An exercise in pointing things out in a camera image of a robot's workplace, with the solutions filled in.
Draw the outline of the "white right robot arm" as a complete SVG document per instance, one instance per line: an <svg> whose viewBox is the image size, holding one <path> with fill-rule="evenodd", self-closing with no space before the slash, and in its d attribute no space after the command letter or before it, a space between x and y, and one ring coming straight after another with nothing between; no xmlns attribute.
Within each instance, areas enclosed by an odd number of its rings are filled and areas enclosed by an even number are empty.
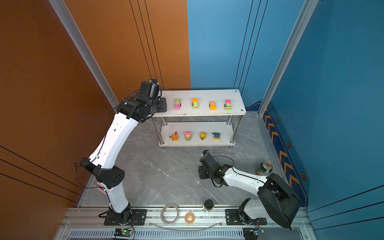
<svg viewBox="0 0 384 240"><path fill-rule="evenodd" d="M208 150L202 152L200 163L201 180L210 179L217 188L226 186L242 189L260 199L258 202L247 198L242 202L238 213L243 224L255 223L259 206L262 205L275 223L285 229L292 229L292 223L302 202L299 195L279 175L253 175L231 165L221 165Z"/></svg>

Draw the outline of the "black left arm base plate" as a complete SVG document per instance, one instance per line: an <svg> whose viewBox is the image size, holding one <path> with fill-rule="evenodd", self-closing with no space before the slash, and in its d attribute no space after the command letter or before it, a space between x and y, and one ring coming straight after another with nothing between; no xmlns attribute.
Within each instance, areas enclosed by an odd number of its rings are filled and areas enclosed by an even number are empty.
<svg viewBox="0 0 384 240"><path fill-rule="evenodd" d="M121 214L109 209L105 215L105 226L143 226L147 217L147 210L133 209L124 211Z"/></svg>

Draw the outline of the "green orange toy car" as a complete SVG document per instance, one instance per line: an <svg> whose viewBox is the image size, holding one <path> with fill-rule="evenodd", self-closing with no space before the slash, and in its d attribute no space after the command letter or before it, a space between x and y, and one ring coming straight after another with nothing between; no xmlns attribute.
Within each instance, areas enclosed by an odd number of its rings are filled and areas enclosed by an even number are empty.
<svg viewBox="0 0 384 240"><path fill-rule="evenodd" d="M199 102L198 102L197 98L193 98L192 107L193 107L193 109L199 109Z"/></svg>

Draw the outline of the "pink green monster figure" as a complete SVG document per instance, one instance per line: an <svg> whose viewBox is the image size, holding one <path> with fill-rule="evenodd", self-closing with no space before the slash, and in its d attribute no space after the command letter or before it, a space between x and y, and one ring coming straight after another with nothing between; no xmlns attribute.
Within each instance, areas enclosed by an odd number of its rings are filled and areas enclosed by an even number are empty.
<svg viewBox="0 0 384 240"><path fill-rule="evenodd" d="M184 132L185 134L185 140L190 141L192 139L192 133L191 132Z"/></svg>

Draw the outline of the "pink black toy car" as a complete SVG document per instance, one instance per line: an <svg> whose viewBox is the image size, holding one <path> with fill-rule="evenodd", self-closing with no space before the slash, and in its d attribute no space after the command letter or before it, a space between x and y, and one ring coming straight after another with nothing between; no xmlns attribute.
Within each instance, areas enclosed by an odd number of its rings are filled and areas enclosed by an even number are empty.
<svg viewBox="0 0 384 240"><path fill-rule="evenodd" d="M176 99L174 103L174 110L180 110L181 109L181 99Z"/></svg>

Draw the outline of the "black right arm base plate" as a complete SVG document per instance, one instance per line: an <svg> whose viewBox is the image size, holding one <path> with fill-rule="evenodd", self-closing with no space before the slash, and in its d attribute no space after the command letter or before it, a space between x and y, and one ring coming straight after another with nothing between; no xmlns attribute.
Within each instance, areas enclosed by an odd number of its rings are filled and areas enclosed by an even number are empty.
<svg viewBox="0 0 384 240"><path fill-rule="evenodd" d="M226 223L229 226L234 225L257 225L257 226L266 226L266 218L256 218L254 220L247 217L244 213L239 213L239 209L226 209Z"/></svg>

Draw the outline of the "pink green toy car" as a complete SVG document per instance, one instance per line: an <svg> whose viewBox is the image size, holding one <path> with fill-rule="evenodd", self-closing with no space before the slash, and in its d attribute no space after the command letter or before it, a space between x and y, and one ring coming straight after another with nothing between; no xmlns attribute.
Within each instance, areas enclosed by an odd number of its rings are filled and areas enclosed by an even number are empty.
<svg viewBox="0 0 384 240"><path fill-rule="evenodd" d="M232 102L231 102L231 100L226 100L225 101L225 110L226 111L231 111L232 110Z"/></svg>

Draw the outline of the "blue yellow duck figure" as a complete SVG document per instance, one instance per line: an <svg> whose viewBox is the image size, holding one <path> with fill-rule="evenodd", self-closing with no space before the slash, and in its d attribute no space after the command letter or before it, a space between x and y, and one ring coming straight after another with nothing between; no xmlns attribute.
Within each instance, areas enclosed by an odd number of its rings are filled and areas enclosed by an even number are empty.
<svg viewBox="0 0 384 240"><path fill-rule="evenodd" d="M214 138L214 140L219 141L221 139L221 134L220 133L213 133L213 138Z"/></svg>

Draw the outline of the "orange yellow dragon figure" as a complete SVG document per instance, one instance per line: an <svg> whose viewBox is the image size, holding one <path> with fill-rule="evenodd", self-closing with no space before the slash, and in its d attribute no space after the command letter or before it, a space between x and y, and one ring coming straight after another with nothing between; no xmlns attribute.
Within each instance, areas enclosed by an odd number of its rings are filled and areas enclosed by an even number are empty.
<svg viewBox="0 0 384 240"><path fill-rule="evenodd" d="M174 132L171 136L170 136L171 140L173 142L177 142L179 140L179 137L178 137L178 133L177 132Z"/></svg>

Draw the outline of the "yellow banana figure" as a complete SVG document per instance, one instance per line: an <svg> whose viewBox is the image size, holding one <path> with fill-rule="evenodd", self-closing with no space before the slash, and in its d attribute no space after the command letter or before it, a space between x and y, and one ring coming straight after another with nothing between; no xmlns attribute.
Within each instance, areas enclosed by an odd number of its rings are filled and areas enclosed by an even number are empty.
<svg viewBox="0 0 384 240"><path fill-rule="evenodd" d="M207 138L207 135L205 132L200 133L200 139L205 140Z"/></svg>

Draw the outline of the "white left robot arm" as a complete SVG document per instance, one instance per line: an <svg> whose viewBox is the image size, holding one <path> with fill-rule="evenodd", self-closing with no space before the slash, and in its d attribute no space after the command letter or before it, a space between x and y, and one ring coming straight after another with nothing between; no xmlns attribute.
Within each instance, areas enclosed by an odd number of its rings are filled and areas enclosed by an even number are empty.
<svg viewBox="0 0 384 240"><path fill-rule="evenodd" d="M167 111L166 98L156 79L143 81L138 91L124 98L114 109L114 119L96 150L80 160L80 167L90 172L106 193L109 209L102 216L105 225L131 224L133 213L125 195L124 170L115 165L117 156L130 133L138 125L150 119L155 113Z"/></svg>

